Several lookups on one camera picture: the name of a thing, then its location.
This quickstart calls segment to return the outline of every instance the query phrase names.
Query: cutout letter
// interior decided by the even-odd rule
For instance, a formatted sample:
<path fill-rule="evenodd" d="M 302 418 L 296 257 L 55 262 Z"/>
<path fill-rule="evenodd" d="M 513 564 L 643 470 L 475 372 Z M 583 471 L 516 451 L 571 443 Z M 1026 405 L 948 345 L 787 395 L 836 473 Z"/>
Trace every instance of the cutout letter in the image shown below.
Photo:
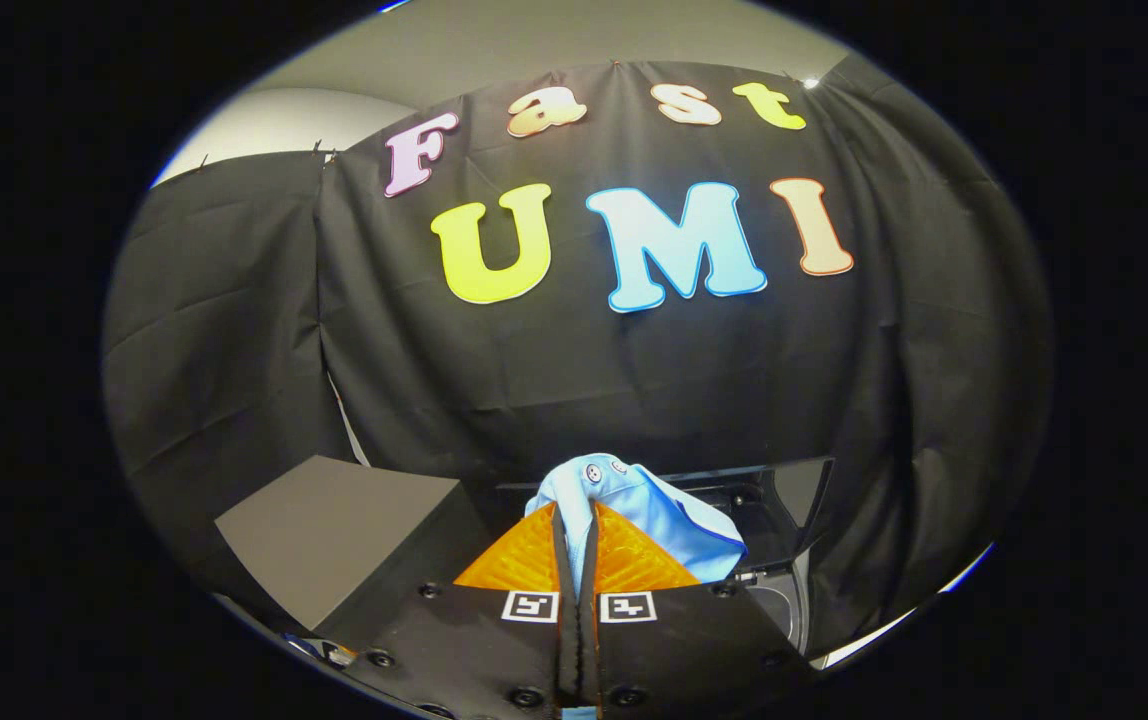
<path fill-rule="evenodd" d="M 522 296 L 542 282 L 552 264 L 552 246 L 546 240 L 543 200 L 552 188 L 545 184 L 527 184 L 502 193 L 498 206 L 511 210 L 515 220 L 515 240 L 520 255 L 505 270 L 487 268 L 481 256 L 481 229 L 486 206 L 467 206 L 445 210 L 432 220 L 432 232 L 441 237 L 441 261 L 445 264 L 445 282 L 460 299 L 486 305 L 490 302 Z"/>
<path fill-rule="evenodd" d="M 703 102 L 707 96 L 700 90 L 688 85 L 656 85 L 650 88 L 650 95 L 661 102 L 658 111 L 674 122 L 692 126 L 715 126 L 721 122 L 720 110 Z"/>
<path fill-rule="evenodd" d="M 854 266 L 854 256 L 840 247 L 831 218 L 822 206 L 822 184 L 810 178 L 783 178 L 770 192 L 788 201 L 801 231 L 801 270 L 808 274 L 839 274 Z"/>
<path fill-rule="evenodd" d="M 582 118 L 587 104 L 579 104 L 568 87 L 543 87 L 520 96 L 507 111 L 515 115 L 507 123 L 507 136 L 528 137 Z"/>
<path fill-rule="evenodd" d="M 703 253 L 711 264 L 705 286 L 712 295 L 743 295 L 765 291 L 765 273 L 752 260 L 734 201 L 738 191 L 719 181 L 695 184 L 685 193 L 680 224 L 653 200 L 634 187 L 596 192 L 587 208 L 602 215 L 614 250 L 619 287 L 610 293 L 615 313 L 633 313 L 662 304 L 664 286 L 650 279 L 646 258 L 662 270 L 680 296 L 689 299 L 698 287 Z"/>
<path fill-rule="evenodd" d="M 432 177 L 432 170 L 422 167 L 424 156 L 427 160 L 440 158 L 441 152 L 445 149 L 445 137 L 440 131 L 458 126 L 458 115 L 447 113 L 387 138 L 387 146 L 391 147 L 391 181 L 387 183 L 383 195 L 396 198 L 416 184 L 427 181 Z"/>
<path fill-rule="evenodd" d="M 771 126 L 783 129 L 806 127 L 806 119 L 801 115 L 789 114 L 783 109 L 783 104 L 779 104 L 779 102 L 790 102 L 788 96 L 781 94 L 781 92 L 771 91 L 769 87 L 761 85 L 761 83 L 750 82 L 747 85 L 735 87 L 734 94 L 746 96 L 752 102 L 752 109 L 757 110 L 757 115 L 761 115 L 761 119 L 770 123 Z"/>

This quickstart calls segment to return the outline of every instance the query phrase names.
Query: pink letter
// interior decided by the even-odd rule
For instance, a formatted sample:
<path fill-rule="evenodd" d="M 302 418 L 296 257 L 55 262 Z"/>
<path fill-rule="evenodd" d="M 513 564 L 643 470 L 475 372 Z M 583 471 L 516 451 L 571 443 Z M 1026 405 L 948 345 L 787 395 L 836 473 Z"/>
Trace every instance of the pink letter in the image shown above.
<path fill-rule="evenodd" d="M 422 167 L 422 158 L 436 160 L 445 149 L 445 137 L 437 131 L 449 131 L 459 126 L 459 117 L 453 113 L 440 115 L 428 122 L 405 132 L 388 138 L 391 147 L 391 183 L 387 184 L 383 195 L 396 198 L 400 193 L 427 181 L 432 170 Z"/>

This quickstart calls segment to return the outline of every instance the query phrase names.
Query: letter m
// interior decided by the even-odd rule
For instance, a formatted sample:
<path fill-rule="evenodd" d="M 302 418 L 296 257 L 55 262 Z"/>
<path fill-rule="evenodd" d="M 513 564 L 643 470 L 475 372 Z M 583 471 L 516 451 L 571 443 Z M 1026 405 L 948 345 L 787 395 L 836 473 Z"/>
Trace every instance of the letter m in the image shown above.
<path fill-rule="evenodd" d="M 698 288 L 698 272 L 706 251 L 711 272 L 704 282 L 716 296 L 765 291 L 765 273 L 752 260 L 734 201 L 738 191 L 729 184 L 701 181 L 685 193 L 680 224 L 674 223 L 646 193 L 634 187 L 596 192 L 588 210 L 599 212 L 610 232 L 619 287 L 610 293 L 616 313 L 634 313 L 662 304 L 666 291 L 650 278 L 646 258 L 661 270 L 680 296 L 689 299 Z"/>

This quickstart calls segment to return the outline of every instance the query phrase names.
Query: ceiling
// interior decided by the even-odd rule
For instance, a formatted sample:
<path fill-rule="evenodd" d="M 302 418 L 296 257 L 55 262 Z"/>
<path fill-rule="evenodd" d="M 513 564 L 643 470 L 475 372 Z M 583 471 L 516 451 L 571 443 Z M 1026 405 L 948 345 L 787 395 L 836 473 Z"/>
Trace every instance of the ceiling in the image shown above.
<path fill-rule="evenodd" d="M 410 0 L 341 29 L 246 92 L 317 87 L 422 109 L 505 79 L 611 60 L 821 77 L 850 49 L 742 0 Z"/>

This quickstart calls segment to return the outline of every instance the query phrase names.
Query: orange gripper pad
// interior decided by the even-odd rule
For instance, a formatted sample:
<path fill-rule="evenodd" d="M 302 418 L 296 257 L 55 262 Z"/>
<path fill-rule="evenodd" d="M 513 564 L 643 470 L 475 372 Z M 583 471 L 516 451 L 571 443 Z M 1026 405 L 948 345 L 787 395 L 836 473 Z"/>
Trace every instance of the orange gripper pad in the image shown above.
<path fill-rule="evenodd" d="M 610 506 L 596 506 L 596 589 L 595 593 L 661 591 L 667 588 L 700 584 L 685 566 L 676 562 L 633 520 Z"/>
<path fill-rule="evenodd" d="M 453 581 L 496 591 L 558 593 L 552 512 L 556 503 L 530 512 L 481 552 Z"/>

